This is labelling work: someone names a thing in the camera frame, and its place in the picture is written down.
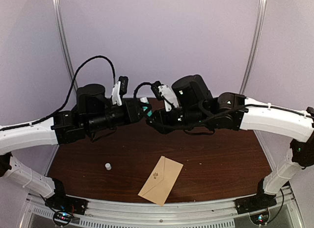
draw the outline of brown surface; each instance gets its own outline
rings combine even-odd
[[[61,180],[70,195],[145,203],[137,194],[162,155],[184,165],[167,203],[253,194],[271,172],[252,131],[161,135],[142,120],[95,143],[85,139],[61,146],[49,176]]]

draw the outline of envelope flap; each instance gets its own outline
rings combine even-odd
[[[165,170],[165,157],[160,157],[158,163],[156,164],[154,170],[148,177],[146,183],[144,184],[141,191],[138,193],[139,196],[145,195],[149,192],[152,188],[158,185],[164,177],[164,170]]]

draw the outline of robotic arm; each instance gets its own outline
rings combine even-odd
[[[94,138],[100,130],[136,123],[143,117],[161,134],[174,130],[195,134],[191,131],[193,128],[205,127],[211,132],[220,128],[254,129],[293,138],[292,150],[275,171],[259,182],[257,194],[236,200],[239,214],[275,205],[280,188],[299,170],[314,164],[313,108],[307,111],[285,109],[235,93],[213,98],[199,75],[183,77],[172,88],[159,81],[143,83],[134,92],[133,99],[124,100],[127,83],[126,77],[119,78],[111,101],[105,98],[103,86],[89,84],[77,90],[77,105],[71,111],[59,112],[35,125],[0,129],[0,177],[10,177],[33,189],[51,200],[54,207],[67,207],[65,201],[69,197],[65,196],[60,181],[33,172],[10,152],[35,145],[69,144],[86,136]],[[137,100],[136,93],[143,85],[151,86],[156,98],[165,102],[165,108],[151,114],[151,106]]]

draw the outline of cable clip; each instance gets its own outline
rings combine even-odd
[[[30,169],[30,180],[29,180],[29,182],[28,182],[28,183],[26,183],[25,185],[23,185],[23,188],[27,187],[27,186],[28,186],[28,184],[30,184],[32,180],[33,180],[33,170],[32,170],[32,169]]]

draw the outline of white panel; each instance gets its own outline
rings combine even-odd
[[[217,96],[238,92],[255,28],[259,0],[60,0],[73,67],[108,56],[128,94],[143,81],[171,85],[201,74]],[[112,88],[110,66],[92,61],[78,85]],[[148,87],[139,96],[153,96]]]
[[[0,0],[0,125],[32,121],[62,105],[70,81],[61,52],[52,0]],[[75,103],[70,99],[69,108]],[[43,173],[53,146],[14,155]],[[0,227],[18,227],[28,190],[0,178]]]
[[[292,109],[314,107],[314,0],[267,0],[257,57],[246,95]],[[291,139],[262,133],[278,163]],[[313,227],[314,168],[292,179],[292,188],[307,228]]]

